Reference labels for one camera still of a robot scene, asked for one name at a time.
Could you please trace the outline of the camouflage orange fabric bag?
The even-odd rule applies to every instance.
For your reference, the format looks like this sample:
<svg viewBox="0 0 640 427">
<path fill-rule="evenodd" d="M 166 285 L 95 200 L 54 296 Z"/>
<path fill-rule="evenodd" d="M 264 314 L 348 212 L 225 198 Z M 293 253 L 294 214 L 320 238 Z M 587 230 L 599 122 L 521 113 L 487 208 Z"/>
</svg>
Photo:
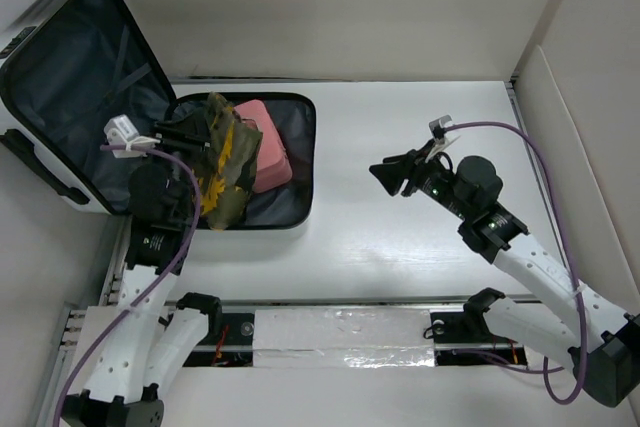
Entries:
<svg viewBox="0 0 640 427">
<path fill-rule="evenodd" d="M 210 147 L 193 168 L 201 192 L 201 213 L 212 230 L 226 230 L 245 214 L 257 175 L 263 133 L 245 122 L 219 93 L 204 108 Z"/>
</svg>

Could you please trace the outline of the pink zippered pouch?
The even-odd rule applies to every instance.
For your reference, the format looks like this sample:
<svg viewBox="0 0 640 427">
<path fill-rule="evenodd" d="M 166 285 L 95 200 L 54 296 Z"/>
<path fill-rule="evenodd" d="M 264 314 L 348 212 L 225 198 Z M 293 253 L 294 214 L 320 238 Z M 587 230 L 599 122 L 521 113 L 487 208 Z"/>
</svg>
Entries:
<svg viewBox="0 0 640 427">
<path fill-rule="evenodd" d="M 251 100 L 237 105 L 235 111 L 245 123 L 256 127 L 262 133 L 253 191 L 263 193 L 288 183 L 293 176 L 292 167 L 265 103 Z"/>
</svg>

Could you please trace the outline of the white black hard-shell suitcase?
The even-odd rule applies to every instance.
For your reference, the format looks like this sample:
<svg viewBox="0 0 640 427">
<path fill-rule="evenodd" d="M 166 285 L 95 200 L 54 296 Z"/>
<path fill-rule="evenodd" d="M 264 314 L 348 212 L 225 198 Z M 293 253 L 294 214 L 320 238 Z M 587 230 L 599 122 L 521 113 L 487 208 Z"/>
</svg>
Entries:
<svg viewBox="0 0 640 427">
<path fill-rule="evenodd" d="M 204 119 L 211 93 L 177 96 L 124 0 L 38 0 L 1 44 L 1 141 L 80 210 L 129 215 L 129 178 L 139 158 L 102 150 L 104 127 L 127 115 L 138 131 Z M 292 179 L 253 194 L 229 230 L 288 229 L 313 198 L 316 109 L 293 93 L 219 93 L 234 106 L 265 103 Z"/>
</svg>

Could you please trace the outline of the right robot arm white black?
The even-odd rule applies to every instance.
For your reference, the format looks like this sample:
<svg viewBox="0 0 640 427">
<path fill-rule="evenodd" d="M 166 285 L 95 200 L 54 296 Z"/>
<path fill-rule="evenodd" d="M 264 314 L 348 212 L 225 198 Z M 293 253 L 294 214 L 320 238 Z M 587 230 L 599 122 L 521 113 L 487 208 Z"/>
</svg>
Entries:
<svg viewBox="0 0 640 427">
<path fill-rule="evenodd" d="M 639 318 L 572 281 L 568 269 L 499 203 L 503 182 L 489 160 L 467 156 L 451 169 L 441 159 L 411 150 L 369 171 L 389 195 L 421 191 L 461 219 L 458 233 L 466 246 L 549 310 L 531 313 L 486 288 L 464 306 L 465 334 L 517 340 L 570 371 L 595 401 L 618 406 L 639 384 Z"/>
</svg>

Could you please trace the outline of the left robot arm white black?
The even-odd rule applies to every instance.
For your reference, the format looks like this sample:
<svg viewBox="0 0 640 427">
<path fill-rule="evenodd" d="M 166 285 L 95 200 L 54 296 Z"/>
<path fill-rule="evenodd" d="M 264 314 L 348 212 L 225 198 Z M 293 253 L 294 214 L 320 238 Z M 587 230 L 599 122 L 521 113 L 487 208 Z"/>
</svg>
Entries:
<svg viewBox="0 0 640 427">
<path fill-rule="evenodd" d="M 129 178 L 129 245 L 116 316 L 69 374 L 52 423 L 159 426 L 176 374 L 199 342 L 216 341 L 223 329 L 220 300 L 194 292 L 160 325 L 201 214 L 188 157 L 208 143 L 179 132 L 143 135 L 125 115 L 110 119 L 104 133 L 103 151 L 142 161 Z"/>
</svg>

